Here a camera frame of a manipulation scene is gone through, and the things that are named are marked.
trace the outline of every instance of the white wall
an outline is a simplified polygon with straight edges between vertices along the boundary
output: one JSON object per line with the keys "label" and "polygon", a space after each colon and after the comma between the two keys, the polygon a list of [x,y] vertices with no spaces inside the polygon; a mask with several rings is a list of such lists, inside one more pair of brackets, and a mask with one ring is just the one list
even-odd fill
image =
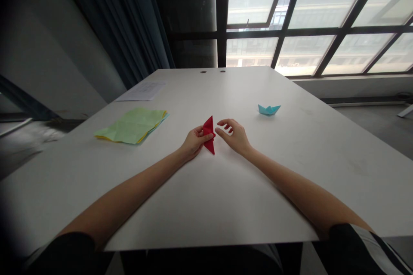
{"label": "white wall", "polygon": [[64,119],[86,119],[126,89],[73,0],[12,0],[0,73]]}
{"label": "white wall", "polygon": [[324,77],[294,80],[294,82],[320,99],[394,96],[399,92],[413,93],[413,75],[410,74]]}

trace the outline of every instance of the red paper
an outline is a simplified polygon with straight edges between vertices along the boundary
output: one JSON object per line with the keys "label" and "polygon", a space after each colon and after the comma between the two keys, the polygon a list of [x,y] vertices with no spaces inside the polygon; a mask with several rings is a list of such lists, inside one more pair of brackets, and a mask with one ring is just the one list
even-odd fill
{"label": "red paper", "polygon": [[[203,124],[202,129],[203,129],[203,134],[204,135],[208,135],[208,134],[212,133],[214,135],[214,137],[216,136],[215,133],[214,133],[214,122],[212,120],[212,116]],[[204,145],[210,152],[215,154],[214,138],[212,138],[209,141],[205,142]]]}

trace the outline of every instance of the black sleeve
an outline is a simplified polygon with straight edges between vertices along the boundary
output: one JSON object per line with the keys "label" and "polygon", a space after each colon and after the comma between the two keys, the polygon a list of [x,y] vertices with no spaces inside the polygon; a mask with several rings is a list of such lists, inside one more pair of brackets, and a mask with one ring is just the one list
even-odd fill
{"label": "black sleeve", "polygon": [[342,224],[332,227],[329,243],[336,274],[412,274],[389,245],[358,226]]}
{"label": "black sleeve", "polygon": [[95,242],[87,234],[73,232],[53,240],[25,274],[94,274]]}

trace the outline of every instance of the black window frame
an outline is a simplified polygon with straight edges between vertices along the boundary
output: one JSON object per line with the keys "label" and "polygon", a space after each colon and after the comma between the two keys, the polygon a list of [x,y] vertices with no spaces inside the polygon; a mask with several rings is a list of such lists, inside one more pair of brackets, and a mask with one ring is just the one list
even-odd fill
{"label": "black window frame", "polygon": [[[404,25],[383,25],[383,26],[362,26],[352,27],[354,21],[360,14],[364,5],[368,0],[356,0],[352,9],[347,15],[342,27],[337,28],[299,28],[289,29],[291,17],[296,5],[297,0],[290,0],[288,9],[285,15],[285,20],[280,30],[268,30],[268,31],[244,31],[244,32],[227,32],[227,29],[233,28],[267,28],[270,25],[273,18],[275,7],[278,0],[274,0],[268,20],[266,23],[256,23],[249,25],[228,25],[228,0],[216,0],[216,31],[211,32],[190,32],[190,33],[169,33],[168,40],[170,43],[174,43],[179,40],[217,40],[217,58],[218,67],[222,68],[226,66],[226,45],[228,39],[242,39],[242,38],[264,38],[264,37],[277,37],[278,42],[275,48],[274,56],[271,62],[271,67],[275,69],[278,57],[284,39],[286,37],[300,37],[300,36],[323,36],[334,35],[333,41],[329,48],[325,52],[322,60],[312,75],[299,75],[299,76],[287,76],[291,79],[302,78],[322,78],[322,77],[340,77],[340,76],[361,76],[361,75],[397,75],[397,74],[412,74],[413,65],[407,71],[403,72],[380,72],[380,73],[368,73],[369,70],[376,64],[376,62],[385,54],[385,52],[394,44],[394,42],[403,33],[413,33],[413,26],[410,24],[413,22],[413,15],[410,16],[408,21]],[[323,75],[325,68],[330,62],[331,58],[337,51],[344,37],[348,34],[393,34],[394,36],[387,42],[387,44],[373,57],[370,63],[361,73],[356,74],[332,74]]]}

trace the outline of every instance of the gray floor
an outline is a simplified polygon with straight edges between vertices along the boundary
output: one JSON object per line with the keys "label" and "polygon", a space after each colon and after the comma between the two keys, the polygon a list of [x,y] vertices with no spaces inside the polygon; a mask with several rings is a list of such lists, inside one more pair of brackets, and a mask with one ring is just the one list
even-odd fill
{"label": "gray floor", "polygon": [[[397,105],[339,107],[336,110],[413,160],[413,113],[405,118],[396,116],[405,108]],[[16,124],[0,123],[0,132]],[[0,180],[53,145],[77,125],[35,121],[0,138]],[[386,238],[386,241],[413,266],[413,237]]]}
{"label": "gray floor", "polygon": [[[81,122],[33,121],[0,138],[0,181],[64,137]],[[0,123],[0,133],[19,122]]]}
{"label": "gray floor", "polygon": [[413,160],[413,113],[396,115],[407,106],[337,107],[335,110]]}

